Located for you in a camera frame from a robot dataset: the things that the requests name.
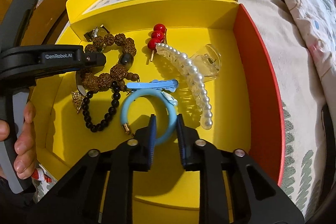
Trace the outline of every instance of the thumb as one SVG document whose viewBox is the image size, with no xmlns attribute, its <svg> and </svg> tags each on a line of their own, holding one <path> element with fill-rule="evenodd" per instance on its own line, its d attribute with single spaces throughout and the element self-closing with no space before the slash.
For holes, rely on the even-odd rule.
<svg viewBox="0 0 336 224">
<path fill-rule="evenodd" d="M 9 135 L 9 125 L 7 122 L 0 120 L 0 142 L 4 141 Z"/>
</svg>

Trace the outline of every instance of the gold pendant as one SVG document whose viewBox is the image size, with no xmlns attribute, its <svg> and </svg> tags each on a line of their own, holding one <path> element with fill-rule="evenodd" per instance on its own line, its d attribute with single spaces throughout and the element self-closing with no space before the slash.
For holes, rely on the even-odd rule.
<svg viewBox="0 0 336 224">
<path fill-rule="evenodd" d="M 79 92 L 73 92 L 73 91 L 71 92 L 71 96 L 72 96 L 73 105 L 75 106 L 77 110 L 77 114 L 78 114 L 82 108 L 84 96 L 80 94 Z"/>
</svg>

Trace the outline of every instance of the metal screw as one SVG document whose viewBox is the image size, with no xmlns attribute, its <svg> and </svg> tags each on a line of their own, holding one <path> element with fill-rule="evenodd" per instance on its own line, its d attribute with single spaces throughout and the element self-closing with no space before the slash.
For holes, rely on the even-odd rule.
<svg viewBox="0 0 336 224">
<path fill-rule="evenodd" d="M 244 157 L 245 156 L 245 151 L 243 149 L 237 149 L 237 150 L 235 150 L 235 154 L 238 157 Z"/>
<path fill-rule="evenodd" d="M 127 141 L 127 144 L 129 146 L 135 146 L 135 145 L 138 144 L 138 141 L 136 139 L 130 139 L 130 140 Z"/>
<path fill-rule="evenodd" d="M 99 151 L 97 149 L 92 149 L 88 152 L 91 158 L 97 157 L 99 155 Z"/>
<path fill-rule="evenodd" d="M 199 139 L 197 141 L 195 141 L 195 144 L 198 146 L 205 146 L 207 144 L 207 142 L 205 140 Z"/>
</svg>

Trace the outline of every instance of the bedsheet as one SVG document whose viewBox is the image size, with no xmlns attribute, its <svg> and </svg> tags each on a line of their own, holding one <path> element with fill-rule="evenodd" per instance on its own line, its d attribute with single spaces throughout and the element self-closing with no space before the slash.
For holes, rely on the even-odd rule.
<svg viewBox="0 0 336 224">
<path fill-rule="evenodd" d="M 286 158 L 281 188 L 307 220 L 318 202 L 326 156 L 321 118 L 325 96 L 319 75 L 283 0 L 239 2 L 246 7 L 263 38 L 283 101 Z"/>
</svg>

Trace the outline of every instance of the red ball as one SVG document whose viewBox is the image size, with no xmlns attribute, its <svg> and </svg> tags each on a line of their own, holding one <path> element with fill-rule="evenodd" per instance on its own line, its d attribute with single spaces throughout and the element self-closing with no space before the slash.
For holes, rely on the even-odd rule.
<svg viewBox="0 0 336 224">
<path fill-rule="evenodd" d="M 156 25 L 154 26 L 153 30 L 154 30 L 154 31 L 160 31 L 160 32 L 165 33 L 165 31 L 166 31 L 166 27 L 165 27 L 165 25 L 159 23 L 159 24 L 156 24 Z"/>
<path fill-rule="evenodd" d="M 152 38 L 151 40 L 149 40 L 147 47 L 151 50 L 151 51 L 155 51 L 156 50 L 156 44 L 157 43 L 161 43 L 160 40 L 158 40 L 157 38 Z"/>
<path fill-rule="evenodd" d="M 152 32 L 152 38 L 157 38 L 158 40 L 162 41 L 165 38 L 165 35 L 161 31 L 154 31 Z"/>
</svg>

